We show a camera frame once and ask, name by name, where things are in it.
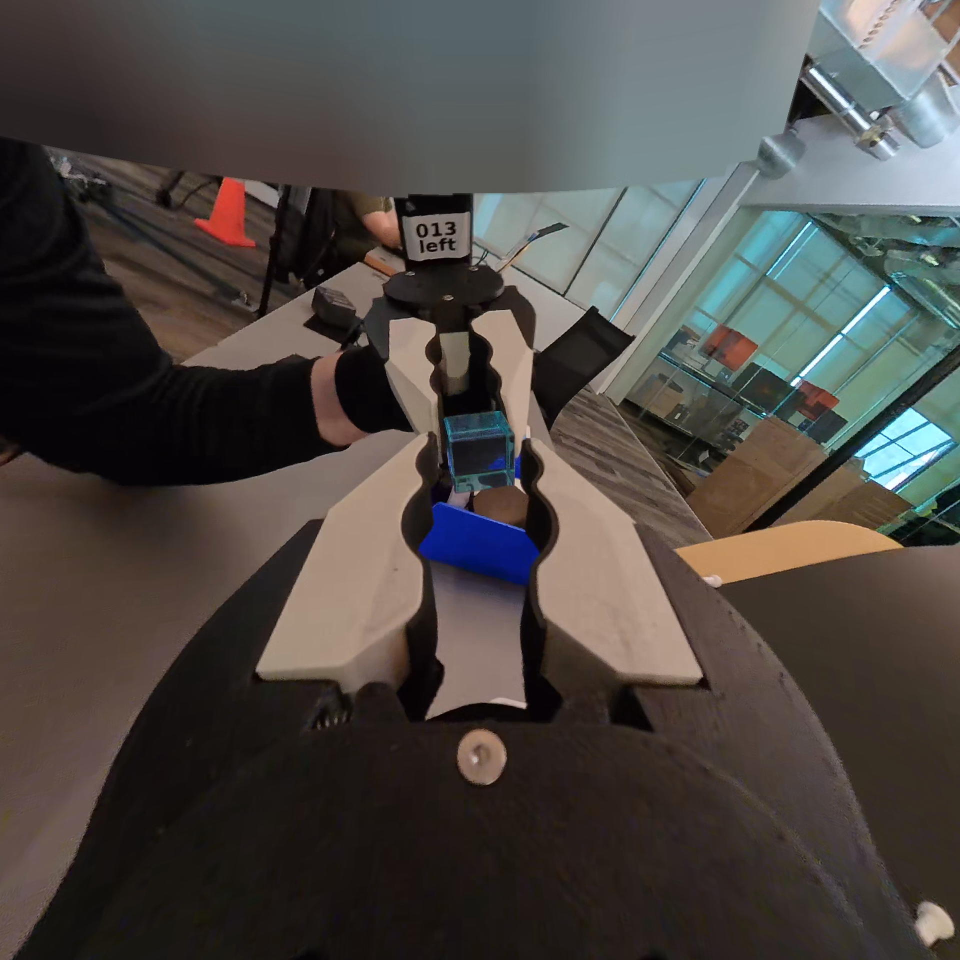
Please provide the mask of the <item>cardboard box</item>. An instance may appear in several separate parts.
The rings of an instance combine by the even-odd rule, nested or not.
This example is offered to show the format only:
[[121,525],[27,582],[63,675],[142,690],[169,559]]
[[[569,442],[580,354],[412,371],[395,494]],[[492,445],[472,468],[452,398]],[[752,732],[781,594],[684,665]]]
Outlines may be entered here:
[[[685,500],[715,539],[739,535],[826,459],[795,427],[763,419]],[[910,510],[905,498],[868,478],[861,458],[852,458],[774,524],[826,521],[878,530]]]

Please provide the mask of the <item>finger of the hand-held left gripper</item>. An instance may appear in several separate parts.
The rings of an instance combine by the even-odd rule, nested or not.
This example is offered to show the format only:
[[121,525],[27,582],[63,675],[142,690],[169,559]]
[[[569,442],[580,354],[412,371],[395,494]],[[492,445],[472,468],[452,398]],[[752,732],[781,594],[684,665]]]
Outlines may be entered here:
[[389,326],[385,371],[390,389],[416,434],[441,434],[443,375],[440,341],[433,323],[398,318]]
[[533,348],[510,310],[487,311],[474,318],[472,332],[480,340],[491,402],[506,418],[514,447],[519,450],[529,437]]

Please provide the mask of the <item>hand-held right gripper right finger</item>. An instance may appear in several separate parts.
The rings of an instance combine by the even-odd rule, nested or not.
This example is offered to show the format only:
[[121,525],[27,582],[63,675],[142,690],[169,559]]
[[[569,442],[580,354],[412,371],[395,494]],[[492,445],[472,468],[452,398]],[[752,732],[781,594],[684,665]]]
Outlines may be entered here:
[[703,667],[630,515],[538,439],[523,442],[521,485],[537,550],[521,615],[527,712],[579,703],[606,714],[626,688],[701,685]]

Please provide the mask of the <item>orange-hood 3D printer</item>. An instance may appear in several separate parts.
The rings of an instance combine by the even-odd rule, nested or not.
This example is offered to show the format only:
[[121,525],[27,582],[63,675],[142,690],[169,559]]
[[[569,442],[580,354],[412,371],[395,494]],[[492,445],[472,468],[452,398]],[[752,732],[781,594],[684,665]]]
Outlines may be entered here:
[[816,422],[823,414],[833,411],[839,403],[839,397],[803,378],[798,380],[796,391],[796,413],[811,422]]
[[699,353],[732,373],[754,356],[759,345],[743,333],[719,323],[703,340]]

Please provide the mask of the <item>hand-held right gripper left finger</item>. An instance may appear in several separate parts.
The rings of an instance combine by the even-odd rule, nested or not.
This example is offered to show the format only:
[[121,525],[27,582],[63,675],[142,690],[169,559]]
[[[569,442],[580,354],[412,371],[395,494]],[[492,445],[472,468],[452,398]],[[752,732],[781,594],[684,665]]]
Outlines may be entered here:
[[443,681],[431,571],[435,434],[415,435],[323,519],[255,667],[263,681],[380,683],[426,716]]

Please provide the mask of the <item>clear teal cube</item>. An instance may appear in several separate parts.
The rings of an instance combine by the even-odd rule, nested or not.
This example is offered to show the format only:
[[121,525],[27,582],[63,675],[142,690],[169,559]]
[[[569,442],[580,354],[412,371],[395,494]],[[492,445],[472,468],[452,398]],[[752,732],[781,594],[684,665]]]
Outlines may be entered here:
[[515,434],[501,410],[450,415],[442,422],[446,463],[456,494],[513,486]]

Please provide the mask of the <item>black office chair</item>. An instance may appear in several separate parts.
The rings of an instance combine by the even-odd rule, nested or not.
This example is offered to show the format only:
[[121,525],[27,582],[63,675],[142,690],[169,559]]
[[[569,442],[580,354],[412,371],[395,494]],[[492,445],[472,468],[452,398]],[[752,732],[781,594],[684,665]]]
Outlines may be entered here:
[[566,406],[636,340],[589,307],[546,349],[534,355],[532,391],[551,429]]

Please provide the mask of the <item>black tripod stand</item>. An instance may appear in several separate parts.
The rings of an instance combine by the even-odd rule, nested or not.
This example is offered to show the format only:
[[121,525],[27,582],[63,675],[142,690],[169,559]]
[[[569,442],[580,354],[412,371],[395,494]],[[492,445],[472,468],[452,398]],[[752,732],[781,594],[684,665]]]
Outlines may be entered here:
[[294,261],[302,246],[307,211],[314,193],[310,186],[282,184],[278,188],[267,266],[256,310],[258,319],[270,311],[275,290],[289,283]]

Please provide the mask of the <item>black board with wooden edge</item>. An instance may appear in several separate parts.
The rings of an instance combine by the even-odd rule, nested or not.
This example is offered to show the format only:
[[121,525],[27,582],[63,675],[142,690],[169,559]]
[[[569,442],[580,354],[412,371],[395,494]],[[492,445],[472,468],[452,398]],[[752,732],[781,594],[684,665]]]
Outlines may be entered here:
[[958,544],[810,520],[676,552],[797,682],[900,893],[958,925]]

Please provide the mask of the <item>person's left hand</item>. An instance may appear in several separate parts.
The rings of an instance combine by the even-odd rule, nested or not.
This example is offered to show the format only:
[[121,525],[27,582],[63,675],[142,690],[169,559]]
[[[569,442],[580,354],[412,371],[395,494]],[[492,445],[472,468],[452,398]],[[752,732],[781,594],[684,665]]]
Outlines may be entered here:
[[334,387],[343,414],[362,434],[416,432],[395,396],[385,362],[372,345],[354,345],[339,354]]

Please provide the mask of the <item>blue storage bin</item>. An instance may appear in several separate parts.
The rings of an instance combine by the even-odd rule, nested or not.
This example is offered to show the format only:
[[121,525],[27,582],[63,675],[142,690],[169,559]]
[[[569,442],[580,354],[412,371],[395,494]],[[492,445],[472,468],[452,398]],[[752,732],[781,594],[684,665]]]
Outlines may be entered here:
[[474,512],[474,493],[438,481],[430,491],[433,524],[418,547],[426,560],[526,586],[539,549],[525,531]]

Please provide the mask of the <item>black power adapter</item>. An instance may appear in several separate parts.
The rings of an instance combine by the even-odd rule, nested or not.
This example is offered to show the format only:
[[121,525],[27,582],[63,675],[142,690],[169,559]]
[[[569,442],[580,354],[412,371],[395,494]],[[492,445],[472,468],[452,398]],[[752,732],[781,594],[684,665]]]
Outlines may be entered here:
[[311,308],[314,322],[339,335],[346,334],[357,320],[356,308],[350,299],[328,286],[318,285],[314,288]]

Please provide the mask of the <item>person's left forearm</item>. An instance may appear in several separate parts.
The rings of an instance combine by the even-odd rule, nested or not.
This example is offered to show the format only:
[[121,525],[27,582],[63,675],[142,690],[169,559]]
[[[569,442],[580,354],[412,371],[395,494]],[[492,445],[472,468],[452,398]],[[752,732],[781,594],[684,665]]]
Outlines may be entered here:
[[2,443],[129,486],[250,478],[361,439],[337,355],[175,364],[92,246],[46,152],[2,139]]

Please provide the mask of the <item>orange traffic cone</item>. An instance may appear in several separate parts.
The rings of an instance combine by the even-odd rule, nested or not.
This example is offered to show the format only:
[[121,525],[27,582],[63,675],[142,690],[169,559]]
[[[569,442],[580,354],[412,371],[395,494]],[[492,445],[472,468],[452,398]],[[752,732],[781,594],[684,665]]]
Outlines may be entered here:
[[194,219],[196,228],[225,246],[254,249],[257,243],[246,234],[246,189],[235,178],[224,176],[208,218]]

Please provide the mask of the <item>galvanized duct box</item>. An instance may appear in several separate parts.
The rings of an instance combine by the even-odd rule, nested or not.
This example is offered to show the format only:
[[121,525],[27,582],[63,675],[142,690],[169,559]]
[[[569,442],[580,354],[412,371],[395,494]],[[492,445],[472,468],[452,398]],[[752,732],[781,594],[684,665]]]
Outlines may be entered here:
[[959,3],[823,1],[800,83],[857,147],[885,161],[897,134],[920,149],[958,130]]

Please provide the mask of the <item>brown round object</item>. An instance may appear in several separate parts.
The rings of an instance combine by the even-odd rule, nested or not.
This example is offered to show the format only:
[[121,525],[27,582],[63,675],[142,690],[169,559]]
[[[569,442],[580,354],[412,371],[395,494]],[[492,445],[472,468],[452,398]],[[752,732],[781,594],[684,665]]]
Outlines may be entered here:
[[476,515],[515,527],[525,527],[529,498],[518,486],[499,486],[474,493]]

